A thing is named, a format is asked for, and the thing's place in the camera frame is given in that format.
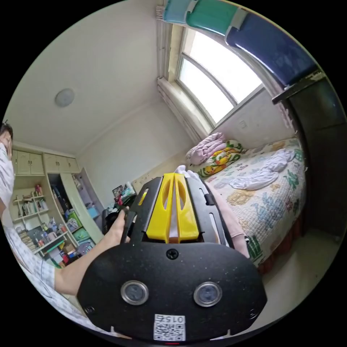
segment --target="wall outlet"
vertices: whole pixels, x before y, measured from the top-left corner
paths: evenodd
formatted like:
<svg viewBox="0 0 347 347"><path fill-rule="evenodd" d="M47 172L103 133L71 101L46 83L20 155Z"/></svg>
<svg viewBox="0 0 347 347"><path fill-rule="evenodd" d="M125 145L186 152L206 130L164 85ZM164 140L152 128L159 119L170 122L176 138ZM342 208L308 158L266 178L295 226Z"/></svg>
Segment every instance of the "wall outlet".
<svg viewBox="0 0 347 347"><path fill-rule="evenodd" d="M240 124L240 127L241 127L242 129L247 128L247 124L246 124L246 122L245 122L244 120L240 121L239 124Z"/></svg>

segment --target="yellow plastic part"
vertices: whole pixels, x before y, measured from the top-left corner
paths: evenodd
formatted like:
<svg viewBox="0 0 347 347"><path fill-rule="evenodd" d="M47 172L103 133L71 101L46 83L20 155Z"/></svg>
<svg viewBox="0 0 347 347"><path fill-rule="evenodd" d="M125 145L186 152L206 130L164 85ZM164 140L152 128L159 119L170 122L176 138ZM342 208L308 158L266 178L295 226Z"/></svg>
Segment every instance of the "yellow plastic part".
<svg viewBox="0 0 347 347"><path fill-rule="evenodd" d="M190 200L185 177L179 173L175 173L175 191L178 242L196 240L199 236L199 230L195 220L193 205Z"/></svg>
<svg viewBox="0 0 347 347"><path fill-rule="evenodd" d="M147 191L148 191L148 189L146 189L145 192L144 192L144 194L142 195L141 200L140 200L140 202L138 203L139 206L142 205L142 203L143 203L143 201L144 201L144 199L145 199L145 197L146 197Z"/></svg>
<svg viewBox="0 0 347 347"><path fill-rule="evenodd" d="M146 231L148 238L165 241L165 243L169 243L170 236L174 175L174 173L164 174L157 201Z"/></svg>

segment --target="window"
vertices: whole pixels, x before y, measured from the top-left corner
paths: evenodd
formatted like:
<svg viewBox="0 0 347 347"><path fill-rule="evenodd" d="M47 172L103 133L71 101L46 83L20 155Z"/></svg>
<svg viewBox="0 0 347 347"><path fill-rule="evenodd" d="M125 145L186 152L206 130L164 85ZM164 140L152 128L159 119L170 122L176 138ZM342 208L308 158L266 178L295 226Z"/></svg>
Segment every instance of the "window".
<svg viewBox="0 0 347 347"><path fill-rule="evenodd" d="M193 29L183 33L176 80L212 125L261 85L238 56Z"/></svg>

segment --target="floor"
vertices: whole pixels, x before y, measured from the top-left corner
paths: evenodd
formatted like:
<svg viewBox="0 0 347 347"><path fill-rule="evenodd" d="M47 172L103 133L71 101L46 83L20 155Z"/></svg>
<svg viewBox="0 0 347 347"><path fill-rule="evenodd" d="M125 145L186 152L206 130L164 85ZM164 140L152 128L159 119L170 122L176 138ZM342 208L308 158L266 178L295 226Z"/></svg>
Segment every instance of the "floor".
<svg viewBox="0 0 347 347"><path fill-rule="evenodd" d="M263 276L267 304L254 324L240 334L271 323L299 305L324 276L338 249L339 243L331 236L316 230L297 239ZM81 309L75 297L68 300Z"/></svg>

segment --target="qr code label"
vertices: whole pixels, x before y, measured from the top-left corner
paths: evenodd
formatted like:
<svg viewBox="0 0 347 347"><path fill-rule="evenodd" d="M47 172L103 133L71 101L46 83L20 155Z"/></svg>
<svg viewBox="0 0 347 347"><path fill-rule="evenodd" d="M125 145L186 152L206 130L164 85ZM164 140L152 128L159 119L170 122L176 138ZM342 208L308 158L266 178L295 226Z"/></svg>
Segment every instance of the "qr code label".
<svg viewBox="0 0 347 347"><path fill-rule="evenodd" d="M154 315L153 339L185 341L185 316Z"/></svg>

